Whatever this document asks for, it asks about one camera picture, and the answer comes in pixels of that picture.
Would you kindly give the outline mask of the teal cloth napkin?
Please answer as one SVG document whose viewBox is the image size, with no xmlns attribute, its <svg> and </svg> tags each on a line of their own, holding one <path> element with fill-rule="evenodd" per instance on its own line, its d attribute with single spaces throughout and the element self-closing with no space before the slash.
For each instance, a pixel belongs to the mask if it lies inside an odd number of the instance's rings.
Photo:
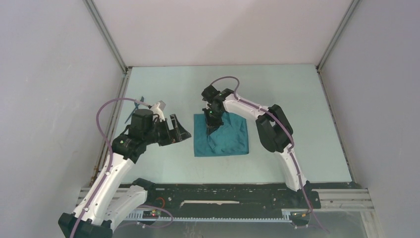
<svg viewBox="0 0 420 238">
<path fill-rule="evenodd" d="M 224 113 L 223 125 L 210 135 L 204 114 L 194 115 L 194 156 L 220 157 L 249 154 L 248 127 L 245 118 Z"/>
</svg>

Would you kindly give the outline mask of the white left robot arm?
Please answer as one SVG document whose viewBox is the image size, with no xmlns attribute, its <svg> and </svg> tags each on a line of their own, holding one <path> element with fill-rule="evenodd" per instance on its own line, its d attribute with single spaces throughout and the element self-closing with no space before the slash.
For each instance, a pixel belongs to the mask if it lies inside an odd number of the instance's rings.
<svg viewBox="0 0 420 238">
<path fill-rule="evenodd" d="M 113 140 L 112 151 L 87 195 L 72 213 L 63 213 L 59 218 L 58 225 L 64 236 L 110 238 L 135 208 L 152 206 L 157 194 L 150 189 L 154 184 L 146 180 L 133 183 L 117 201 L 112 202 L 112 198 L 147 146 L 171 145 L 190 137 L 175 114 L 167 119 L 158 107 L 137 109 L 130 124 Z"/>
</svg>

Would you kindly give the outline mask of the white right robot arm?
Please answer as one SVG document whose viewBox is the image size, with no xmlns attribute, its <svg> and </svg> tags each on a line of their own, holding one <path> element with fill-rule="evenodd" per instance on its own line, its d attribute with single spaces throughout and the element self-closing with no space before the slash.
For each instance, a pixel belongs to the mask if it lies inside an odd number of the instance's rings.
<svg viewBox="0 0 420 238">
<path fill-rule="evenodd" d="M 274 104 L 262 106 L 242 98 L 231 89 L 219 91 L 212 85 L 202 92 L 206 107 L 203 109 L 207 135 L 223 125 L 222 116 L 233 113 L 256 124 L 261 145 L 269 152 L 278 154 L 285 175 L 285 184 L 291 190 L 288 201 L 294 207 L 303 206 L 307 200 L 308 180 L 296 159 L 293 129 L 282 108 Z"/>
</svg>

